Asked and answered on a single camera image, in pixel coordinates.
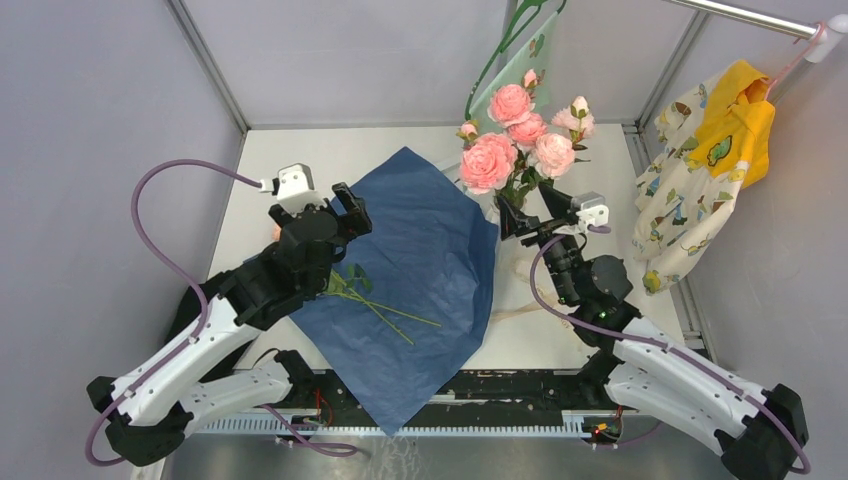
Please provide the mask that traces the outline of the pink flower bunch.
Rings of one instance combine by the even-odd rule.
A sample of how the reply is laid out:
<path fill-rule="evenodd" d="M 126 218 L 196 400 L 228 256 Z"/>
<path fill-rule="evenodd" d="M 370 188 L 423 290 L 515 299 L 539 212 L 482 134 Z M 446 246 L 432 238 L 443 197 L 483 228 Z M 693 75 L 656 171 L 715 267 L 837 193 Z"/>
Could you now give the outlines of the pink flower bunch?
<path fill-rule="evenodd" d="M 595 118 L 589 103 L 583 96 L 577 96 L 575 99 L 579 97 L 584 98 L 588 104 L 590 126 L 577 148 L 576 163 L 582 161 L 578 153 L 586 148 L 583 142 L 592 137 L 595 131 Z M 536 190 L 540 183 L 553 184 L 558 179 L 542 178 L 529 165 L 529 156 L 513 144 L 503 129 L 500 132 L 482 134 L 477 125 L 469 121 L 460 127 L 458 136 L 464 141 L 459 180 L 474 195 L 504 195 L 514 205 L 522 208 L 528 195 Z"/>

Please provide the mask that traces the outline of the cream ribbon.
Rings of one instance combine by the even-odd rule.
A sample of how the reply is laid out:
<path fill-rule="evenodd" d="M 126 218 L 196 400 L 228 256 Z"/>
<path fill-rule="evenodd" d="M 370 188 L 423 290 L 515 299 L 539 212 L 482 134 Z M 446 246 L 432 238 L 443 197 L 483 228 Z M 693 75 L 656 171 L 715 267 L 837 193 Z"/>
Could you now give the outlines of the cream ribbon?
<path fill-rule="evenodd" d="M 492 324 L 513 319 L 525 314 L 542 311 L 531 289 L 536 282 L 535 292 L 548 304 L 554 305 L 558 296 L 544 269 L 534 275 L 530 272 L 531 260 L 516 258 L 496 269 L 495 293 L 490 322 Z"/>

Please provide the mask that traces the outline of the blue wrapping paper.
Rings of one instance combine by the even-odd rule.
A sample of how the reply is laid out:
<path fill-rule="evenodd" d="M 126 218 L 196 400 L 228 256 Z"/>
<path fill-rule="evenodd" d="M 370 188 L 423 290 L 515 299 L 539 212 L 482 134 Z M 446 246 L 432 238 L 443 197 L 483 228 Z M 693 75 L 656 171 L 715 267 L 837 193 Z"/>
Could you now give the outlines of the blue wrapping paper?
<path fill-rule="evenodd" d="M 363 307 L 334 300 L 295 324 L 378 427 L 394 435 L 480 348 L 492 310 L 498 227 L 433 164 L 402 148 L 352 188 L 370 234 L 352 241 L 372 298 L 438 320 L 443 330 L 392 316 L 406 344 Z"/>

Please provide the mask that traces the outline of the separated pink rose stem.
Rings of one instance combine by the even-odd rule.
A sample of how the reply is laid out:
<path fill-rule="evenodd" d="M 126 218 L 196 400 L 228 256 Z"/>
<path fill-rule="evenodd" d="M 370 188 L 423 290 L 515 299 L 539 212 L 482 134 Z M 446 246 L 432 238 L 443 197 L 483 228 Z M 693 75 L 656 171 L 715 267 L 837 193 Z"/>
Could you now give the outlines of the separated pink rose stem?
<path fill-rule="evenodd" d="M 542 80 L 540 72 L 526 70 L 519 82 L 494 91 L 487 114 L 529 156 L 529 165 L 542 178 L 556 179 L 577 162 L 577 148 L 590 126 L 590 113 L 585 99 L 579 97 L 551 119 L 545 119 L 536 111 L 535 103 Z"/>

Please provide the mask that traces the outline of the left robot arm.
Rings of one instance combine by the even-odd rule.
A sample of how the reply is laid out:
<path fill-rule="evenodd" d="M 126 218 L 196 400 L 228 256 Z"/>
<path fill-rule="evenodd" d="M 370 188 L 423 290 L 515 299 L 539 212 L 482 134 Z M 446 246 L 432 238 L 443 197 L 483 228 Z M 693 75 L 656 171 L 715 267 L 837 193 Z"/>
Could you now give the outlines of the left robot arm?
<path fill-rule="evenodd" d="M 328 200 L 308 203 L 297 214 L 272 206 L 269 214 L 281 228 L 278 241 L 228 272 L 214 296 L 198 289 L 199 315 L 148 361 L 121 377 L 97 377 L 88 385 L 100 412 L 95 428 L 105 432 L 120 460 L 147 466 L 230 414 L 281 401 L 297 408 L 312 399 L 314 375 L 295 350 L 279 351 L 262 365 L 213 382 L 202 379 L 325 293 L 348 243 L 371 232 L 364 200 L 345 183 L 332 191 L 342 214 Z"/>

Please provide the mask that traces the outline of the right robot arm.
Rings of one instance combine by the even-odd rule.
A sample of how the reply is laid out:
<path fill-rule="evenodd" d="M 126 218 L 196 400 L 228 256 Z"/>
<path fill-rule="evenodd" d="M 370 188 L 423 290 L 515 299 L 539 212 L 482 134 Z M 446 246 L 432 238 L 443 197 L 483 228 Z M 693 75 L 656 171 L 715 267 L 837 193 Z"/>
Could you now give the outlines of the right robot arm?
<path fill-rule="evenodd" d="M 583 255 L 587 233 L 609 230 L 602 195 L 570 196 L 548 184 L 540 192 L 551 215 L 547 221 L 496 195 L 501 237 L 538 247 L 530 287 L 536 289 L 535 272 L 545 266 L 558 304 L 574 311 L 560 311 L 539 292 L 534 299 L 596 350 L 585 368 L 590 373 L 577 382 L 580 400 L 591 408 L 612 401 L 656 418 L 715 453 L 737 479 L 809 474 L 812 464 L 804 452 L 809 430 L 800 396 L 783 384 L 767 389 L 723 369 L 674 341 L 627 302 L 633 285 L 624 261 Z"/>

